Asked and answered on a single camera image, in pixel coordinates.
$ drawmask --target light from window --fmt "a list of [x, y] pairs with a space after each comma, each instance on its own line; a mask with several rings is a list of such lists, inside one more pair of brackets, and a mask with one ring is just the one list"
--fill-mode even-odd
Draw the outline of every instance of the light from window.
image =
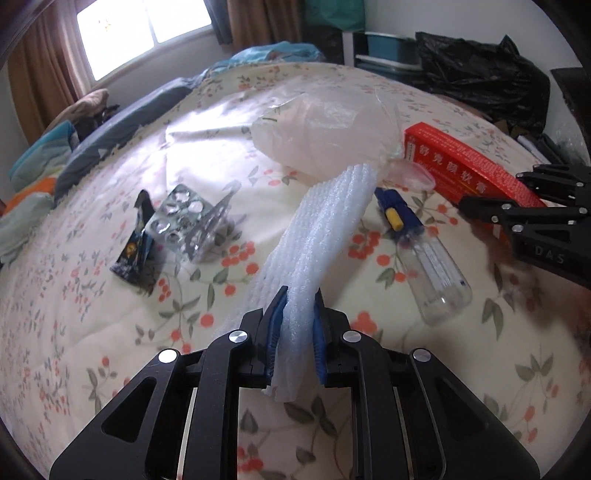
[[142, 0], [96, 0], [78, 25], [95, 80], [154, 46]]
[[145, 0], [159, 43], [210, 25], [205, 4], [199, 0]]
[[210, 24], [202, 0], [95, 0], [78, 14], [95, 80], [158, 43]]

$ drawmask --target orange cloth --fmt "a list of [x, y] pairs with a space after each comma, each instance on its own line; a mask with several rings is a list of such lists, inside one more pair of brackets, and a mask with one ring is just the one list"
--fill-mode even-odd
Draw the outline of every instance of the orange cloth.
[[4, 210], [4, 215], [10, 212], [10, 210], [16, 207], [19, 203], [21, 203], [31, 193], [40, 192], [53, 195], [53, 193], [56, 190], [56, 180], [57, 177], [45, 177], [44, 179], [35, 182], [33, 185], [30, 185], [27, 188], [22, 189], [14, 197], [12, 197], [10, 202], [8, 202], [8, 204], [6, 205], [6, 209]]

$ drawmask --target red medicine box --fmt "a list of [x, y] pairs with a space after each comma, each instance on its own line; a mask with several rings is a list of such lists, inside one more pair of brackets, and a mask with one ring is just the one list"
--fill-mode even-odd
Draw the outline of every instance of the red medicine box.
[[[435, 178], [435, 191], [457, 205], [464, 195], [515, 200], [522, 207], [545, 204], [503, 167], [472, 147], [426, 123], [405, 132], [406, 158], [423, 165]], [[498, 225], [488, 225], [501, 237]]]

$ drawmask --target empty blister pack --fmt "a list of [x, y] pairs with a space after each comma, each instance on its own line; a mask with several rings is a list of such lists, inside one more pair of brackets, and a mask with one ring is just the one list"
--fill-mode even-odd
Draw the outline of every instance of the empty blister pack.
[[157, 242], [187, 260], [201, 261], [214, 245], [216, 231], [226, 224], [231, 197], [232, 193], [212, 205], [179, 184], [156, 210], [146, 230]]

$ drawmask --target bed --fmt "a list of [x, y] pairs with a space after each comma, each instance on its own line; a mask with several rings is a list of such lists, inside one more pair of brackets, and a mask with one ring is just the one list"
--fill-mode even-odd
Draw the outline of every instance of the bed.
[[[312, 185], [258, 152], [250, 124], [264, 108], [298, 92], [343, 84], [395, 95], [406, 127], [427, 122], [509, 172], [535, 163], [462, 108], [361, 70], [258, 64], [204, 80], [113, 149], [0, 273], [0, 417], [43, 475], [159, 350], [188, 353], [214, 338]], [[147, 295], [109, 267], [133, 228], [138, 192], [148, 190], [157, 205], [181, 182], [213, 203], [234, 190], [234, 221], [215, 261], [192, 265], [157, 251], [150, 264], [154, 290]], [[433, 351], [547, 472], [591, 408], [589, 294], [513, 261], [497, 239], [466, 223], [437, 193], [403, 195], [466, 276], [472, 304], [440, 326], [423, 323], [396, 247], [382, 237], [386, 226], [375, 200], [351, 248], [327, 272], [326, 304], [387, 348]], [[315, 414], [320, 403], [323, 421]], [[294, 403], [245, 391], [240, 417], [240, 478], [349, 478], [347, 392], [321, 389], [310, 374]]]

